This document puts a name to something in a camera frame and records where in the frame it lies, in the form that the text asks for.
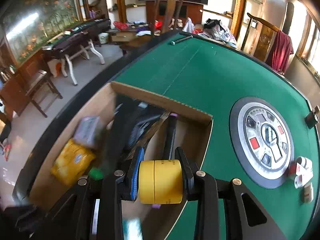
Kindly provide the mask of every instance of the red cloth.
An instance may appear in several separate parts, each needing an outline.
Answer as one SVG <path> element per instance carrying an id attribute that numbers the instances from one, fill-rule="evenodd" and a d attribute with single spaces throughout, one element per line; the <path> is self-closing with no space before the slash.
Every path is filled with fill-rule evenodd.
<path id="1" fill-rule="evenodd" d="M 266 63 L 276 71 L 287 70 L 289 56 L 293 54 L 293 47 L 290 36 L 279 31 L 268 55 Z"/>

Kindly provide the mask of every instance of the tiled floor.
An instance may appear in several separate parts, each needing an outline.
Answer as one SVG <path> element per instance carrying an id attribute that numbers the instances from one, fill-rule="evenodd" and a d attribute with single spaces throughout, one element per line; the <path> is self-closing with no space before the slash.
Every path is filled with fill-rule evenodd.
<path id="1" fill-rule="evenodd" d="M 13 204 L 12 191 L 20 170 L 51 121 L 81 88 L 112 62 L 122 57 L 121 49 L 115 45 L 104 44 L 101 48 L 97 47 L 96 49 L 105 58 L 105 65 L 101 65 L 99 58 L 92 52 L 89 52 L 90 60 L 77 57 L 72 61 L 75 78 L 78 82 L 77 86 L 72 85 L 69 76 L 65 78 L 61 75 L 52 78 L 63 99 L 57 98 L 52 103 L 46 111 L 47 118 L 44 118 L 32 104 L 29 104 L 21 116 L 13 119 L 12 131 L 9 135 L 9 141 L 12 143 L 9 160 L 6 162 L 4 158 L 0 157 L 0 206 L 2 208 Z M 49 94 L 41 106 L 44 108 L 52 98 L 53 94 Z"/>

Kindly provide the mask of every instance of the white table leg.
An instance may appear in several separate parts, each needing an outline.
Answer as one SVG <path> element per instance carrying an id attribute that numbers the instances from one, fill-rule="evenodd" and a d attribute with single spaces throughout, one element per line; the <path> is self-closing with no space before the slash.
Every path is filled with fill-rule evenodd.
<path id="1" fill-rule="evenodd" d="M 84 53 L 85 57 L 87 58 L 87 60 L 89 60 L 90 57 L 89 57 L 89 53 L 87 52 L 87 50 L 82 45 L 80 45 L 80 48 L 81 48 L 82 52 Z"/>
<path id="2" fill-rule="evenodd" d="M 66 73 L 66 61 L 64 58 L 61 59 L 61 72 L 64 77 L 68 76 L 68 74 Z"/>
<path id="3" fill-rule="evenodd" d="M 66 60 L 67 60 L 67 62 L 68 62 L 68 65 L 69 65 L 69 71 L 70 71 L 70 76 L 71 76 L 71 79 L 72 79 L 72 81 L 73 81 L 73 85 L 78 85 L 78 83 L 77 83 L 77 81 L 76 81 L 76 79 L 75 79 L 75 76 L 74 76 L 74 74 L 73 74 L 73 65 L 72 65 L 72 62 L 71 62 L 71 60 L 70 60 L 70 57 L 69 57 L 69 55 L 65 55 L 65 58 L 66 58 Z"/>
<path id="4" fill-rule="evenodd" d="M 104 61 L 104 58 L 103 58 L 102 54 L 101 54 L 100 52 L 98 52 L 98 51 L 94 48 L 94 45 L 93 45 L 92 40 L 89 40 L 88 43 L 89 43 L 89 46 L 90 46 L 90 50 L 100 58 L 101 64 L 105 64 L 105 61 Z"/>

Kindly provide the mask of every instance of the yellow package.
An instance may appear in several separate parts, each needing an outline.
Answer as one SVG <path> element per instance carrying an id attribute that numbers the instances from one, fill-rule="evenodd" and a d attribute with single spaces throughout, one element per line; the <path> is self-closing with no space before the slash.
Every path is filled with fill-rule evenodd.
<path id="1" fill-rule="evenodd" d="M 63 184 L 73 185 L 89 167 L 96 156 L 87 148 L 74 143 L 70 139 L 62 149 L 51 168 L 51 173 Z"/>

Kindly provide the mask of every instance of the mural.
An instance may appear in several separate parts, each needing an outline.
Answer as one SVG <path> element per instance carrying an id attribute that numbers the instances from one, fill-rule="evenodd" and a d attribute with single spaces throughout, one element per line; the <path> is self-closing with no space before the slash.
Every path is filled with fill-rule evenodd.
<path id="1" fill-rule="evenodd" d="M 17 0 L 2 19 L 10 48 L 19 64 L 78 21 L 74 0 Z"/>

